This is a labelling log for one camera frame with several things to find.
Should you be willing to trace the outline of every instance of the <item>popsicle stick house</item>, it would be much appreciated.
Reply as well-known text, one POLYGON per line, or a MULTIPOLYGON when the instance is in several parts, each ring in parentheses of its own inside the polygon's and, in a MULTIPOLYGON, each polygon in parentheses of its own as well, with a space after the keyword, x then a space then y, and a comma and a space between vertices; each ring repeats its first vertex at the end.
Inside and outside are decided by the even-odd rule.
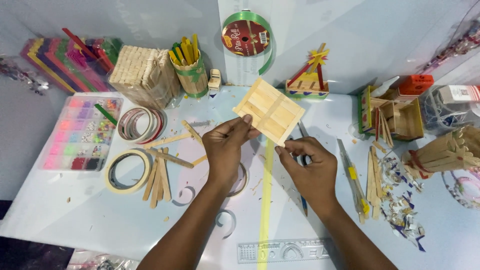
POLYGON ((284 147, 305 109, 283 93, 258 78, 233 111, 240 117, 250 114, 252 126, 269 139, 284 147))

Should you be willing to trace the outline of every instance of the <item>green ribbon roll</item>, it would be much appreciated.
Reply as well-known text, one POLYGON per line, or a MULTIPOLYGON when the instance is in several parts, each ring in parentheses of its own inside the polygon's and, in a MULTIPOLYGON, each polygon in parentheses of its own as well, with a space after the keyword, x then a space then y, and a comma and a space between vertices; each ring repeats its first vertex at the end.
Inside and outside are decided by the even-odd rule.
MULTIPOLYGON (((241 21, 241 20, 248 20, 248 21, 252 21, 252 22, 260 24, 270 34, 270 40, 272 40, 273 34, 272 34, 272 29, 270 28, 270 24, 268 24, 268 22, 262 16, 260 16, 256 13, 253 13, 251 11, 241 11, 241 12, 237 12, 237 13, 234 13, 234 14, 230 15, 223 22, 222 28, 225 28, 227 25, 229 25, 230 23, 232 23, 234 21, 241 21)), ((259 75, 262 75, 267 70, 267 68, 270 66, 270 64, 272 63, 273 42, 270 42, 270 46, 271 46, 270 56, 268 57, 268 60, 263 65, 263 67, 261 67, 258 70, 259 75)))
POLYGON ((205 96, 205 94, 206 94, 207 92, 208 92, 208 86, 205 87, 205 90, 203 90, 202 92, 197 93, 197 94, 191 94, 191 93, 187 93, 187 92, 185 92, 185 93, 186 93, 187 96, 190 97, 190 98, 201 98, 201 97, 205 96))
POLYGON ((180 69, 175 68, 175 66, 173 66, 173 68, 175 68, 178 75, 193 76, 192 77, 192 83, 196 83, 196 82, 198 82, 198 79, 200 78, 200 75, 202 75, 203 72, 205 72, 204 60, 203 60, 201 54, 198 56, 197 62, 198 62, 197 66, 192 67, 192 70, 180 70, 180 69))

